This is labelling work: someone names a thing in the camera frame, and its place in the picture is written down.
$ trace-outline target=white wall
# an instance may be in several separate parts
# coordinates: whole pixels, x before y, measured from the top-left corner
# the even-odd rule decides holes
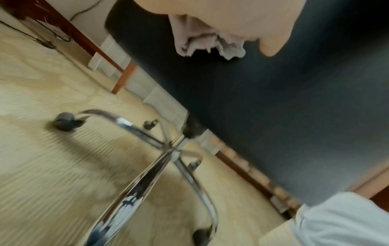
[[[46,0],[61,15],[70,19],[75,13],[84,10],[97,0]],[[104,22],[116,0],[103,0],[96,8],[77,16],[73,25],[88,36],[97,45],[101,45],[108,36]]]

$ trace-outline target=beige carpet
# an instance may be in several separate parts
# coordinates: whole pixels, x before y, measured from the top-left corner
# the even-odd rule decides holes
[[[3,11],[0,19],[26,28]],[[158,156],[136,137],[102,119],[72,134],[51,129],[64,111],[103,109],[141,125],[158,115],[127,91],[112,95],[56,50],[0,26],[0,245],[68,246],[120,191]],[[152,133],[161,136],[159,129]],[[204,155],[196,176],[211,195],[220,223],[211,246],[258,245],[283,219],[250,184]],[[113,246],[191,246],[209,218],[169,165]]]

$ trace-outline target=gray cloth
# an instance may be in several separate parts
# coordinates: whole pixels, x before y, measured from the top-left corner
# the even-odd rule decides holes
[[[212,48],[216,48],[227,60],[242,58],[246,54],[244,42],[252,40],[224,33],[189,15],[169,15],[169,20],[175,49],[181,56],[192,56],[198,49],[210,53]]]

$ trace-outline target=cloth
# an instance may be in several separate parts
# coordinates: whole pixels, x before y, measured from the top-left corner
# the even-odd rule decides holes
[[[211,48],[216,48],[227,60],[242,58],[246,54],[243,48],[245,38],[221,32],[189,15],[169,15],[169,20],[175,49],[181,56],[192,56],[197,49],[210,53]]]
[[[259,39],[273,56],[289,40],[306,0],[134,0],[156,14],[189,15],[231,35]]]
[[[259,239],[260,246],[389,246],[389,213],[355,193],[302,206],[289,220]]]

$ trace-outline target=caster wheel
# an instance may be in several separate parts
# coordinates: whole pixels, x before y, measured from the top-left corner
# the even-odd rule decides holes
[[[153,129],[156,125],[158,124],[157,120],[149,121],[146,120],[145,123],[143,123],[143,128],[146,130],[151,130]]]
[[[192,237],[195,246],[207,246],[211,241],[208,236],[208,229],[197,230]]]
[[[194,162],[189,163],[188,168],[192,171],[195,171],[201,164],[201,160],[197,160]]]
[[[72,113],[60,113],[53,121],[53,126],[64,132],[71,132],[76,128],[81,127],[85,121],[75,120]]]

